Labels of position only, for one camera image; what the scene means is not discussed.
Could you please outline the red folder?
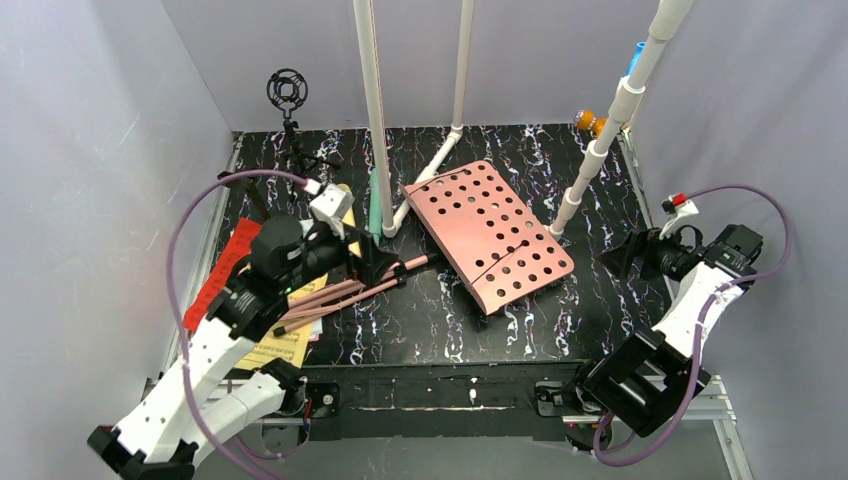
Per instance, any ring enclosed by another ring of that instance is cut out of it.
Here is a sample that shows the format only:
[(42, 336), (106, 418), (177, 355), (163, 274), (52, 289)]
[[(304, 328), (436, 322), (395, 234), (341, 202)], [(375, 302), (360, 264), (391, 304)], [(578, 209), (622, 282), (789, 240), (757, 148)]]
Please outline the red folder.
[(194, 333), (208, 312), (211, 302), (225, 286), (233, 267), (250, 252), (250, 243), (259, 233), (261, 225), (247, 218), (240, 218), (232, 235), (224, 246), (207, 280), (196, 299), (187, 309), (183, 326)]

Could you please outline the yellow sheet music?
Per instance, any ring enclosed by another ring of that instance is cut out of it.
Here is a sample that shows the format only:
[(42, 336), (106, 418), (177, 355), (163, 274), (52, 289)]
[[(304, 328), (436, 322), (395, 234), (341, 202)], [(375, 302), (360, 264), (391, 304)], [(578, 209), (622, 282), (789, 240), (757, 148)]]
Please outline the yellow sheet music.
[(258, 369), (277, 357), (292, 363), (296, 367), (301, 367), (305, 358), (307, 343), (310, 340), (317, 340), (323, 332), (321, 320), (321, 317), (314, 317), (311, 323), (281, 337), (276, 337), (273, 330), (287, 325), (289, 321), (277, 322), (260, 343), (234, 366), (234, 369), (246, 371)]

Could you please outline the pink music stand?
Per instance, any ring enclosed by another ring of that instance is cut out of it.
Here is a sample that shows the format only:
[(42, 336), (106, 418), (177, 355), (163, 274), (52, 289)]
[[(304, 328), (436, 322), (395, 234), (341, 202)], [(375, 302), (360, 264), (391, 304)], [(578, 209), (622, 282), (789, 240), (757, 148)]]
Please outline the pink music stand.
[(564, 248), (486, 161), (407, 185), (402, 193), (486, 315), (574, 270)]

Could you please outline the black tripod shock mount stand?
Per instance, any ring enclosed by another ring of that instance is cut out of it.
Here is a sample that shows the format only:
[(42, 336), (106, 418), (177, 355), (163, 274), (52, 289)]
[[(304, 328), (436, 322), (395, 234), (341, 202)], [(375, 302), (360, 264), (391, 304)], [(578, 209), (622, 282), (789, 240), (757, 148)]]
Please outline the black tripod shock mount stand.
[(301, 108), (308, 99), (309, 88), (305, 77), (295, 69), (282, 68), (272, 73), (266, 83), (266, 97), (282, 113), (284, 141), (288, 150), (286, 159), (291, 159), (301, 174), (308, 174), (318, 165), (326, 165), (338, 172), (338, 162), (308, 154), (303, 150), (299, 123), (292, 118), (294, 111)]

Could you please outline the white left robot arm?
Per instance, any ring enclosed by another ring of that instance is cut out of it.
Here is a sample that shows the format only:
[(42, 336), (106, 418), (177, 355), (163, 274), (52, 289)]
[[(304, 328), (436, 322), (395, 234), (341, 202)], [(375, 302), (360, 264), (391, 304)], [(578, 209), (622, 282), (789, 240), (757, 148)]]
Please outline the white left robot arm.
[(288, 312), (289, 294), (338, 267), (367, 287), (403, 268), (399, 256), (365, 230), (343, 225), (335, 232), (321, 221), (304, 229), (291, 216), (265, 221), (187, 338), (183, 355), (131, 413), (112, 427), (96, 427), (89, 447), (122, 479), (192, 478), (212, 450), (280, 409), (301, 387), (303, 373), (277, 358), (201, 406)]

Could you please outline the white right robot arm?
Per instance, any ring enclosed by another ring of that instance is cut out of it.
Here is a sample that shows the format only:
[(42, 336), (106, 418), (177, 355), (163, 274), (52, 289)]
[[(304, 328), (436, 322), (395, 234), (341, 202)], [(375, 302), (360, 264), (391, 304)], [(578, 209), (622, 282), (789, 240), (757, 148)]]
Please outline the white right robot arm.
[(575, 380), (578, 397), (611, 412), (640, 437), (670, 419), (685, 398), (689, 378), (700, 393), (711, 379), (694, 368), (699, 342), (695, 329), (706, 338), (727, 303), (751, 286), (754, 261), (763, 238), (741, 224), (730, 224), (709, 244), (701, 232), (692, 246), (683, 244), (683, 231), (667, 238), (660, 229), (631, 231), (618, 247), (599, 255), (601, 264), (625, 279), (633, 266), (643, 280), (666, 277), (678, 284), (678, 293), (662, 319), (649, 329), (633, 331), (612, 352), (590, 361)]

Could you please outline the orange microphone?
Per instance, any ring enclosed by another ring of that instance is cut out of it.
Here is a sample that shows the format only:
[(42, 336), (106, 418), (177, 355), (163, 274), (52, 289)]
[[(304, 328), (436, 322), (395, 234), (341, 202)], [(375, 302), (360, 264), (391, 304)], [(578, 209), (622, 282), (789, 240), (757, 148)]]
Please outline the orange microphone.
[(594, 138), (597, 138), (603, 131), (606, 117), (598, 116), (590, 110), (578, 110), (574, 116), (574, 126), (577, 130), (587, 131)]

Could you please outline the blue tube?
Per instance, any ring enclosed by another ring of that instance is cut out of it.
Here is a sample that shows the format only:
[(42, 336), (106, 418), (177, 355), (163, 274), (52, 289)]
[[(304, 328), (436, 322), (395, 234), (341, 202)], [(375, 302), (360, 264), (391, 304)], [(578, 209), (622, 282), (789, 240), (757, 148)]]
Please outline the blue tube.
[(633, 52), (633, 55), (631, 57), (630, 63), (628, 65), (628, 69), (626, 71), (626, 76), (630, 76), (633, 73), (633, 71), (635, 70), (635, 67), (638, 64), (639, 58), (640, 58), (645, 46), (646, 46), (646, 43), (644, 41), (637, 42), (635, 44), (634, 52)]

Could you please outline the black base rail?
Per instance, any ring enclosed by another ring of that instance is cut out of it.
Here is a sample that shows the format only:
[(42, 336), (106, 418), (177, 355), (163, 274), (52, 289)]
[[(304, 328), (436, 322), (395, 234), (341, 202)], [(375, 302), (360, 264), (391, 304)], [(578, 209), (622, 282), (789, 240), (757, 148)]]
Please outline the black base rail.
[(308, 386), (333, 403), (312, 420), (316, 441), (364, 438), (530, 437), (561, 441), (595, 424), (572, 382), (581, 363), (308, 366)]

